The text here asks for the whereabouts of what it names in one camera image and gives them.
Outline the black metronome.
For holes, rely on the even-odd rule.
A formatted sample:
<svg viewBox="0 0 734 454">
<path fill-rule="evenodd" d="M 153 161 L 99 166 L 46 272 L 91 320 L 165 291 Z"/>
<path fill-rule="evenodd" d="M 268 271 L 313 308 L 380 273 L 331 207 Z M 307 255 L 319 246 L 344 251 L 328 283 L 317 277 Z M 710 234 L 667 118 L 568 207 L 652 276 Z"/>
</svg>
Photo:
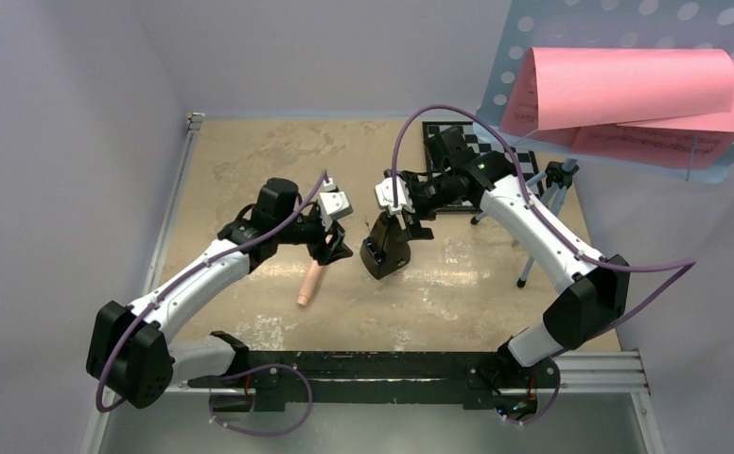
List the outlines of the black metronome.
<svg viewBox="0 0 734 454">
<path fill-rule="evenodd" d="M 365 269 L 376 280 L 401 270 L 411 262 L 411 248 L 403 229 L 384 229 L 380 215 L 369 235 L 362 241 L 359 257 Z"/>
</svg>

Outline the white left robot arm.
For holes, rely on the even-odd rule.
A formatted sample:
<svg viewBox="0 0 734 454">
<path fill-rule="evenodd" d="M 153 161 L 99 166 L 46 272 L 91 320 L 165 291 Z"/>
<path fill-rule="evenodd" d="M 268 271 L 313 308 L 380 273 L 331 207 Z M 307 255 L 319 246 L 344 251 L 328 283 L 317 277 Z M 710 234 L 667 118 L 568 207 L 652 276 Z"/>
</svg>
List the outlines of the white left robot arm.
<svg viewBox="0 0 734 454">
<path fill-rule="evenodd" d="M 346 192 L 322 174 L 310 193 L 270 178 L 255 202 L 225 224 L 209 246 L 160 287 L 122 305 L 110 301 L 96 314 L 86 371 L 96 378 L 96 409 L 110 412 L 123 403 L 143 409 L 154 403 L 182 371 L 212 375 L 234 387 L 247 377 L 242 345 L 226 334 L 201 342 L 201 360 L 172 346 L 177 333 L 223 290 L 248 276 L 282 245 L 304 245 L 320 265 L 352 256 L 344 243 L 342 218 L 353 206 Z"/>
</svg>

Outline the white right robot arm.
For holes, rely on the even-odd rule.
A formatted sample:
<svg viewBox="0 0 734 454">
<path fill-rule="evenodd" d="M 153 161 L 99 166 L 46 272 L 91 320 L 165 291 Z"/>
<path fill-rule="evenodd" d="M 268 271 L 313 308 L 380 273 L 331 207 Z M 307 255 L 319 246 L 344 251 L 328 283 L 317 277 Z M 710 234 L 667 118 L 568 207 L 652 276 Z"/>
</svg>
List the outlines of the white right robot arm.
<svg viewBox="0 0 734 454">
<path fill-rule="evenodd" d="M 457 128 L 431 136 L 424 146 L 430 158 L 441 159 L 440 174 L 422 180 L 401 171 L 376 186 L 383 211 L 359 250 L 375 279 L 410 263 L 410 241 L 432 239 L 422 221 L 435 219 L 443 206 L 468 201 L 527 249 L 558 293 L 540 322 L 499 347 L 497 371 L 504 382 L 522 383 L 534 365 L 578 348 L 623 315 L 626 261 L 619 255 L 605 257 L 574 235 L 519 181 L 509 159 L 494 150 L 475 153 Z"/>
</svg>

